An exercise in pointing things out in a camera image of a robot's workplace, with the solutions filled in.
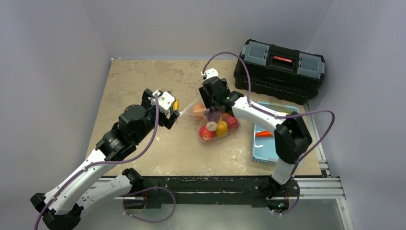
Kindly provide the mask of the peach fruit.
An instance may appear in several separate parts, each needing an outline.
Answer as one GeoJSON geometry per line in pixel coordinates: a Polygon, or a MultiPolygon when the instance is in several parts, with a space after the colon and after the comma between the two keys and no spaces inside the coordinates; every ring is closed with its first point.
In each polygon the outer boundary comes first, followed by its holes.
{"type": "Polygon", "coordinates": [[[197,120],[204,120],[205,119],[205,112],[206,112],[206,107],[202,103],[196,103],[193,106],[192,109],[192,114],[193,117],[197,120]]]}

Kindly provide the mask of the purple red onion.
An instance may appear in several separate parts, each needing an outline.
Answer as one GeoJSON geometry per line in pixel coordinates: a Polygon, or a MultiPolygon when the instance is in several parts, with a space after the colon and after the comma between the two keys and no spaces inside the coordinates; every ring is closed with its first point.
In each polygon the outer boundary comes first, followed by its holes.
{"type": "Polygon", "coordinates": [[[205,118],[208,122],[218,122],[222,113],[218,110],[208,110],[205,112],[205,118]]]}

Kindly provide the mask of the clear zip top bag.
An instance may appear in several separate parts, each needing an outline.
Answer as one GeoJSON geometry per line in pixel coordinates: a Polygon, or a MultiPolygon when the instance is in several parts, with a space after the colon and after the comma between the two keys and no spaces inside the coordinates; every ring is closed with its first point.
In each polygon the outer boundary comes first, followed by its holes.
{"type": "Polygon", "coordinates": [[[201,142],[211,142],[225,138],[240,128],[237,118],[211,107],[206,108],[203,99],[198,97],[181,112],[189,128],[196,128],[201,142]]]}

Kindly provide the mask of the red apple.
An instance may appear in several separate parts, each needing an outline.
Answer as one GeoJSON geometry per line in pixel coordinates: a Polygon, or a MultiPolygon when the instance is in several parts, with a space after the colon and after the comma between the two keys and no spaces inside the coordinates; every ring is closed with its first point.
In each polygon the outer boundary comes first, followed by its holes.
{"type": "Polygon", "coordinates": [[[203,142],[208,142],[216,137],[216,132],[209,131],[206,126],[201,126],[199,129],[199,137],[203,142]]]}

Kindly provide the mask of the yellow bell pepper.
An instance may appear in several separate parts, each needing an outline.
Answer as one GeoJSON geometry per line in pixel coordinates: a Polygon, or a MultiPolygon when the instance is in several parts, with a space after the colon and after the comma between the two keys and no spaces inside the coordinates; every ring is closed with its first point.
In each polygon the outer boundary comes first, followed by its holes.
{"type": "Polygon", "coordinates": [[[217,123],[217,129],[216,129],[216,135],[219,138],[223,138],[228,134],[228,124],[226,121],[218,121],[217,123]]]}

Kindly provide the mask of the yellow lemon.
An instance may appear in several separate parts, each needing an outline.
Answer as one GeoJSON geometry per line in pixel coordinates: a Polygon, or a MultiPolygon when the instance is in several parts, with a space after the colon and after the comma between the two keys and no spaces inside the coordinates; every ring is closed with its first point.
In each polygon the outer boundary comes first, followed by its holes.
{"type": "Polygon", "coordinates": [[[214,121],[210,121],[206,124],[206,129],[210,132],[215,132],[217,130],[218,124],[214,121]]]}

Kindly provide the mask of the red bell pepper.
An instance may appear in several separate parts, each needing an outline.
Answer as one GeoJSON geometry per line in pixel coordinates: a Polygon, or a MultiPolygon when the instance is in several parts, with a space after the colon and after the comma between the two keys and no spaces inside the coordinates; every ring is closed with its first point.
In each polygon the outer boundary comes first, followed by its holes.
{"type": "Polygon", "coordinates": [[[224,121],[227,123],[228,131],[234,132],[239,128],[238,120],[233,116],[225,116],[224,121]]]}

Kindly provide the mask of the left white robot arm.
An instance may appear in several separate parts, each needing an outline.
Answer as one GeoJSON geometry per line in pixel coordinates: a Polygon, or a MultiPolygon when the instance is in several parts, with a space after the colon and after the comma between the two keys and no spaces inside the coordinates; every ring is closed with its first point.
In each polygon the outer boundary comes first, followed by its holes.
{"type": "Polygon", "coordinates": [[[119,196],[140,196],[147,200],[148,188],[133,168],[99,186],[94,184],[118,164],[131,162],[129,155],[158,127],[172,128],[179,117],[176,98],[170,92],[146,89],[141,104],[125,108],[112,129],[105,133],[87,159],[63,182],[47,193],[37,193],[31,203],[39,212],[35,222],[50,230],[72,230],[82,217],[119,196]]]}

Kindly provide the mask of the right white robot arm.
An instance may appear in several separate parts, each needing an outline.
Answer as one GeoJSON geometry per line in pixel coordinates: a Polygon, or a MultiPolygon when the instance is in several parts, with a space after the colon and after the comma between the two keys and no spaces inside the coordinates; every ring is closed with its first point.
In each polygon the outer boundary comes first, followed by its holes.
{"type": "Polygon", "coordinates": [[[279,157],[271,174],[269,189],[275,195],[287,190],[295,165],[313,142],[303,118],[298,113],[283,115],[252,102],[245,95],[230,91],[226,79],[206,78],[199,92],[207,108],[245,119],[274,136],[279,157]]]}

